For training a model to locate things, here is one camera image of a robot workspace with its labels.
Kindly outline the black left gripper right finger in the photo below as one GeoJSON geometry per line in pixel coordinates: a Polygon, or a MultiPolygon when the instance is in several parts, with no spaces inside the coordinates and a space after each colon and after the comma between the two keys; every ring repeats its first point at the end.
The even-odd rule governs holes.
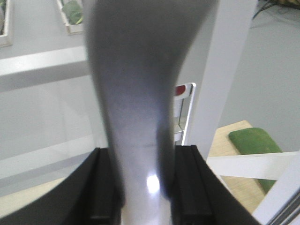
{"type": "Polygon", "coordinates": [[[174,225],[257,225],[209,168],[195,145],[175,148],[174,225]]]}

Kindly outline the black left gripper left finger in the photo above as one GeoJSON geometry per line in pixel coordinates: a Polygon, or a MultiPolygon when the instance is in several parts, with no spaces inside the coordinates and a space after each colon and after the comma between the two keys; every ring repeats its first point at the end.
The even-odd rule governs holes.
{"type": "Polygon", "coordinates": [[[54,189],[1,218],[2,225],[119,225],[121,200],[109,150],[96,148],[54,189]]]}

